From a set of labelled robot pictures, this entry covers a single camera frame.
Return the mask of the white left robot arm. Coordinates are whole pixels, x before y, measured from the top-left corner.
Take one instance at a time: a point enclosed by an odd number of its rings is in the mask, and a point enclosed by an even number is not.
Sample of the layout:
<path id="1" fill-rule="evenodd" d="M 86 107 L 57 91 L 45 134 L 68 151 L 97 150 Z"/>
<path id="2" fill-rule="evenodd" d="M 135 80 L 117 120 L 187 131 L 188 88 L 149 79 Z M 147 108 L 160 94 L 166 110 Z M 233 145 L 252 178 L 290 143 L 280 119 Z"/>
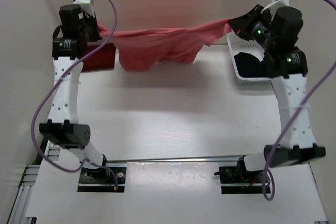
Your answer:
<path id="1" fill-rule="evenodd" d="M 52 38 L 56 88 L 47 121 L 39 125 L 39 131 L 53 144 L 73 153 L 85 168 L 92 169 L 98 182 L 105 182 L 110 169 L 104 166 L 104 155 L 90 142 L 90 127 L 79 123 L 77 112 L 81 59 L 88 50 L 88 42 L 100 38 L 97 21 L 78 4 L 62 6 L 59 16 L 61 25 Z"/>

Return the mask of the dark red t-shirt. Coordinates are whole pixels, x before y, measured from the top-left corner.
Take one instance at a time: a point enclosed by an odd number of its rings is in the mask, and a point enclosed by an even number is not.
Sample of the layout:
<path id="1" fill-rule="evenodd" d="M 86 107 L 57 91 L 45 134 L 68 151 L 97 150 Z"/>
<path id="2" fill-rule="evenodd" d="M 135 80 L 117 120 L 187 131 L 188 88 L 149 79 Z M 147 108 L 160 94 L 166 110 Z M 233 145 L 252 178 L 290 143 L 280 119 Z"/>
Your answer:
<path id="1" fill-rule="evenodd" d="M 116 47 L 110 43 L 83 61 L 82 73 L 112 70 L 115 65 Z"/>

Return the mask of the pink t-shirt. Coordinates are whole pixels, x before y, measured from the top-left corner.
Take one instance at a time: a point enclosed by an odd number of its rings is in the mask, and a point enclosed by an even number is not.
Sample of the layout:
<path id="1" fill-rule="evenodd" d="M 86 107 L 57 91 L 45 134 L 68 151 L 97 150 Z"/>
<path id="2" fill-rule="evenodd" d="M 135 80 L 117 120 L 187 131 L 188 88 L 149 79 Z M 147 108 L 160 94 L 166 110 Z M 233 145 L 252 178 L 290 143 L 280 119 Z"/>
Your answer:
<path id="1" fill-rule="evenodd" d="M 144 72 L 161 61 L 191 64 L 203 46 L 211 46 L 232 29 L 227 19 L 192 28 L 116 31 L 110 41 L 126 71 Z"/>

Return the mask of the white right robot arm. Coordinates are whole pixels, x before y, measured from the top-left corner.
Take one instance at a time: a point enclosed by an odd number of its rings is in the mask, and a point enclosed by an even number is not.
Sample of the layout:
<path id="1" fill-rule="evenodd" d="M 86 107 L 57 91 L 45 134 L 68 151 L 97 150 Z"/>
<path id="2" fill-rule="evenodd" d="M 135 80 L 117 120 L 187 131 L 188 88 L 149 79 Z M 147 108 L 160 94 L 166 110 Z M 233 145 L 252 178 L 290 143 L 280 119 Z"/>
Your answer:
<path id="1" fill-rule="evenodd" d="M 233 32 L 246 41 L 254 40 L 264 51 L 271 86 L 275 93 L 281 133 L 274 145 L 261 153 L 246 155 L 236 168 L 236 177 L 247 182 L 265 164 L 268 168 L 305 164 L 325 157 L 326 149 L 317 145 L 312 133 L 306 84 L 308 66 L 305 53 L 296 46 L 303 26 L 300 10 L 283 6 L 275 14 L 256 5 L 247 14 L 229 20 Z"/>

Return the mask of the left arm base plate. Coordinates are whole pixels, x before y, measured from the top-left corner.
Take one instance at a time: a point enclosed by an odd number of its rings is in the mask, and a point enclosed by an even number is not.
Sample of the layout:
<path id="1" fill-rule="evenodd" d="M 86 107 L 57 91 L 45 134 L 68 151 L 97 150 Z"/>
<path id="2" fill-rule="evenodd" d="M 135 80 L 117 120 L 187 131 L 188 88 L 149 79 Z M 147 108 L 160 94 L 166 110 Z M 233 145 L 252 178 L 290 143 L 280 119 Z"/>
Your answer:
<path id="1" fill-rule="evenodd" d="M 125 190 L 125 181 L 127 176 L 126 166 L 114 166 L 109 164 L 117 178 L 115 186 L 114 176 L 105 169 L 82 168 L 79 175 L 77 192 L 88 193 L 123 193 Z"/>

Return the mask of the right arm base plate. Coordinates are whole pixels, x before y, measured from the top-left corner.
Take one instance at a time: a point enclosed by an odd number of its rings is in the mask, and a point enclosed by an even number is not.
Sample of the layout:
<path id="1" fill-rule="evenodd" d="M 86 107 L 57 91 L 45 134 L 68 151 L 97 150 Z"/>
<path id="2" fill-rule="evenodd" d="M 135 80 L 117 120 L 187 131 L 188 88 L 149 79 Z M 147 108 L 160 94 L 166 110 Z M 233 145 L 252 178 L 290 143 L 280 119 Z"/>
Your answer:
<path id="1" fill-rule="evenodd" d="M 214 173 L 220 180 L 223 195 L 262 194 L 261 172 L 242 175 L 237 167 L 221 166 Z"/>

